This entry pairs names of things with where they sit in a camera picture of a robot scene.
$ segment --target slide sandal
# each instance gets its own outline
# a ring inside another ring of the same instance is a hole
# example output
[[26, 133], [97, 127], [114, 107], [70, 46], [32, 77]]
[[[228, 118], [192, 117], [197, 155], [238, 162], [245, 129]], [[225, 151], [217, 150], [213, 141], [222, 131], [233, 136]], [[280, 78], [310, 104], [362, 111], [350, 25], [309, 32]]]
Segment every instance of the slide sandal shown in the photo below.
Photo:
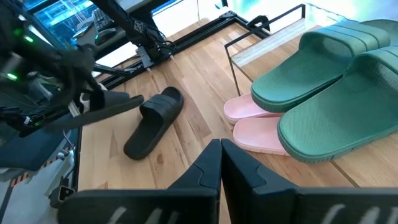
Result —
[[228, 100], [224, 105], [224, 114], [231, 124], [236, 124], [243, 118], [280, 116], [280, 114], [271, 113], [258, 107], [253, 102], [250, 93]]
[[308, 31], [296, 53], [253, 82], [253, 101], [286, 112], [339, 80], [355, 55], [390, 43], [385, 30], [352, 21]]
[[234, 127], [235, 143], [252, 152], [288, 156], [278, 139], [276, 127], [279, 119], [280, 117], [239, 120]]
[[167, 87], [141, 104], [142, 120], [124, 145], [124, 153], [135, 160], [145, 158], [180, 114], [182, 106], [183, 96], [174, 87]]
[[398, 129], [398, 46], [356, 56], [343, 78], [286, 112], [286, 151], [307, 163], [335, 159]]
[[391, 45], [398, 45], [398, 22], [388, 19], [376, 19], [372, 21], [361, 22], [367, 26], [373, 26], [383, 29], [390, 34]]

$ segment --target wood grain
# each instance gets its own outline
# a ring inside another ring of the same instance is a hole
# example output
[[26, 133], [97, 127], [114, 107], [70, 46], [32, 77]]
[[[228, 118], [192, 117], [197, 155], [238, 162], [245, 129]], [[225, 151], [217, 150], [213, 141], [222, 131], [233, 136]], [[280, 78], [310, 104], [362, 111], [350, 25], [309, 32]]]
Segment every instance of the wood grain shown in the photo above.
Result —
[[[172, 38], [206, 24], [197, 22]], [[223, 114], [226, 101], [236, 97], [224, 44], [247, 32], [233, 24], [189, 49], [120, 85], [116, 90], [149, 99], [167, 86], [184, 96], [182, 112], [149, 156], [141, 161], [123, 153], [124, 143], [141, 120], [138, 109], [127, 111], [83, 128], [78, 190], [164, 189], [181, 176], [213, 138], [232, 139], [233, 126]], [[235, 54], [258, 42], [250, 36], [230, 47]], [[243, 93], [251, 79], [272, 69], [297, 50], [299, 36], [255, 59], [248, 78], [236, 76]], [[376, 141], [333, 162], [304, 164], [291, 157], [250, 152], [282, 177], [300, 186], [397, 186], [398, 134]], [[229, 223], [224, 193], [220, 223]]]

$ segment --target cable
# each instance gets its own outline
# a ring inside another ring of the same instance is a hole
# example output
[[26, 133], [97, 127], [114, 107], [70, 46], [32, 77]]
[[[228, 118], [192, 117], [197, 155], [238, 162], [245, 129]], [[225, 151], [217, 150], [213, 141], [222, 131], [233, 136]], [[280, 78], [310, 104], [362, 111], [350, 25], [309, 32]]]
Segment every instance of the cable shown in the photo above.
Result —
[[65, 130], [62, 130], [62, 133], [63, 133], [63, 137], [68, 141], [68, 143], [69, 143], [69, 145], [70, 145], [70, 148], [71, 148], [71, 150], [73, 151], [73, 155], [74, 155], [72, 168], [71, 168], [70, 171], [63, 177], [63, 179], [65, 180], [65, 179], [67, 179], [67, 178], [69, 177], [69, 175], [70, 175], [70, 174], [73, 172], [73, 170], [75, 169], [75, 166], [76, 166], [76, 157], [77, 157], [77, 155], [76, 155], [75, 147], [73, 146], [72, 142], [69, 140], [67, 134], [65, 134]]

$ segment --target metal bracket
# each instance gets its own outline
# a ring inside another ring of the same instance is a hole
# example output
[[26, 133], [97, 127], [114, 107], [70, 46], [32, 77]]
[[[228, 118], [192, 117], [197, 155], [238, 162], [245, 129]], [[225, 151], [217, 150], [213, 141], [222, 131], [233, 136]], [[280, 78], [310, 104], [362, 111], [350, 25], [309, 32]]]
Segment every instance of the metal bracket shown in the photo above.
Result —
[[219, 16], [219, 18], [230, 18], [236, 16], [236, 13], [233, 11], [228, 11], [222, 15]]
[[137, 54], [141, 57], [141, 61], [142, 61], [142, 64], [144, 65], [144, 68], [149, 68], [149, 67], [153, 66], [154, 63], [148, 56], [144, 47], [142, 47], [142, 46], [138, 47]]

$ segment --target black slide sandal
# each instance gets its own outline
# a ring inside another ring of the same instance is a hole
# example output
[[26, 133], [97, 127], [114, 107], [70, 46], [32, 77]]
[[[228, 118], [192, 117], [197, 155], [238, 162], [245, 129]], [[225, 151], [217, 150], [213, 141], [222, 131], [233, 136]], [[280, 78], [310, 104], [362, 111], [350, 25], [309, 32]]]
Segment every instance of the black slide sandal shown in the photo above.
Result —
[[182, 106], [183, 96], [174, 87], [167, 87], [143, 103], [139, 107], [142, 120], [124, 145], [124, 153], [135, 160], [145, 158], [180, 114]]

